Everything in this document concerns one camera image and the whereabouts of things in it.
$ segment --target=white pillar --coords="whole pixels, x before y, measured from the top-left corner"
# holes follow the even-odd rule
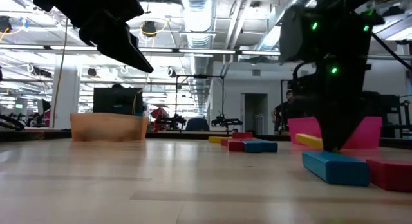
[[[14,113],[18,115],[22,113],[23,115],[27,115],[27,100],[22,98],[17,98],[15,101]]]
[[[79,94],[82,66],[79,66],[77,64],[77,60],[78,59],[76,59],[75,56],[64,56],[64,62],[61,71],[62,55],[56,56],[53,76],[53,98],[51,100],[50,113],[51,128],[70,129],[70,114],[77,113],[79,111]],[[59,94],[57,94],[57,85],[60,74],[61,80],[59,84]]]

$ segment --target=desk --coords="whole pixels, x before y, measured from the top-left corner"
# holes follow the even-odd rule
[[[157,139],[4,143],[1,223],[410,223],[412,194],[328,185],[303,168],[304,149],[279,142],[278,153],[229,153],[206,140]],[[380,150],[412,159],[412,151]]]

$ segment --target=green led light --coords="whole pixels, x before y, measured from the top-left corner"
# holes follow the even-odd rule
[[[317,28],[317,22],[314,22],[313,24],[312,24],[312,30],[315,30]]]

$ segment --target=pink board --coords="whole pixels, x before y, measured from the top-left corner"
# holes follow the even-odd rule
[[[300,144],[295,139],[296,134],[307,134],[321,138],[321,129],[315,117],[291,118],[288,124],[293,144]],[[365,117],[343,145],[343,149],[376,149],[379,146],[381,127],[381,117]]]

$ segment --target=ventilation duct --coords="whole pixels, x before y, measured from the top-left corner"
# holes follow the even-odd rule
[[[288,0],[285,5],[276,10],[276,14],[274,17],[274,21],[276,24],[281,22],[283,14],[287,8],[289,8],[292,5],[307,5],[311,0]],[[255,50],[260,50],[260,51],[270,51],[274,48],[276,43],[279,41],[280,38],[280,26],[274,26],[268,34],[266,34],[259,44],[256,46]]]
[[[185,21],[186,32],[210,33],[212,31],[212,18],[215,0],[182,0],[183,18]],[[212,47],[212,36],[205,35],[187,35],[187,43],[189,48],[208,49]],[[209,58],[207,57],[190,57],[191,58],[191,72],[194,75],[207,75],[209,67]],[[198,94],[197,103],[199,112],[204,113],[204,104],[207,101],[208,94],[205,93],[206,85],[210,80],[196,80],[192,81],[193,93]]]

